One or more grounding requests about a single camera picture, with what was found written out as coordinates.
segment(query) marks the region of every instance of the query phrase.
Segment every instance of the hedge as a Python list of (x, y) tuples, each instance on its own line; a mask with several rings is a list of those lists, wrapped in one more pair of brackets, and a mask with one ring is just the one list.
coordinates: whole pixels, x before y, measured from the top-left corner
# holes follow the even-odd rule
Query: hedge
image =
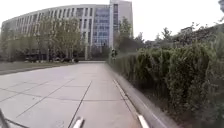
[(215, 83), (214, 76), (222, 75), (217, 67), (224, 71), (224, 66), (214, 59), (214, 53), (205, 44), (141, 49), (136, 54), (117, 57), (110, 65), (143, 93), (167, 101), (165, 107), (160, 107), (180, 123), (188, 122), (185, 127), (222, 127), (217, 122), (224, 117), (224, 102), (220, 98), (224, 89)]

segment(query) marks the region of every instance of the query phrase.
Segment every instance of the road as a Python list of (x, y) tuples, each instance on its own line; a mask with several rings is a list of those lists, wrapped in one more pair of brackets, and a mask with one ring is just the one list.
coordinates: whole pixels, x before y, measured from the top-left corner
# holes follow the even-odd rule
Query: road
[(135, 110), (106, 64), (80, 63), (0, 76), (0, 108), (31, 128), (137, 128)]

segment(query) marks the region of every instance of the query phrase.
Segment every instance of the paved walkway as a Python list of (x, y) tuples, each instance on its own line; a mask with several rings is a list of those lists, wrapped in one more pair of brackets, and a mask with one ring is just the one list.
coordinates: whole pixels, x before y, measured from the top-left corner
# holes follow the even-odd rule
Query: paved walkway
[(136, 128), (133, 106), (104, 63), (80, 63), (0, 76), (0, 108), (31, 128)]

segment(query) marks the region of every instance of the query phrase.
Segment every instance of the office building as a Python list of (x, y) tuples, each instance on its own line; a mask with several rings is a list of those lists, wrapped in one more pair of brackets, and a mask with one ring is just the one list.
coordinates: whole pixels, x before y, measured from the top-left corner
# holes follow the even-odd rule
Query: office building
[(89, 46), (113, 47), (114, 35), (123, 17), (133, 25), (132, 3), (111, 0), (108, 5), (70, 5), (30, 12), (4, 21), (2, 27), (7, 24), (10, 30), (29, 35), (31, 26), (38, 24), (45, 14), (52, 20), (76, 18), (85, 43)]

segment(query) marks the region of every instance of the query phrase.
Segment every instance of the trimmed hedge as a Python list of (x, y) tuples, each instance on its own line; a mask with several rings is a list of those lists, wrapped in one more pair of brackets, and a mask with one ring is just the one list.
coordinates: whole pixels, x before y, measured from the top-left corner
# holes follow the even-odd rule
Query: trimmed hedge
[[(214, 100), (221, 86), (214, 86), (217, 80), (211, 79), (214, 74), (220, 76), (217, 66), (223, 67), (214, 63), (214, 53), (202, 44), (167, 50), (141, 49), (110, 61), (110, 65), (143, 93), (167, 101), (163, 103), (165, 107), (160, 107), (182, 124), (188, 122), (185, 127), (206, 127), (217, 124), (224, 114), (223, 100)], [(223, 90), (219, 90), (219, 96), (223, 96)]]

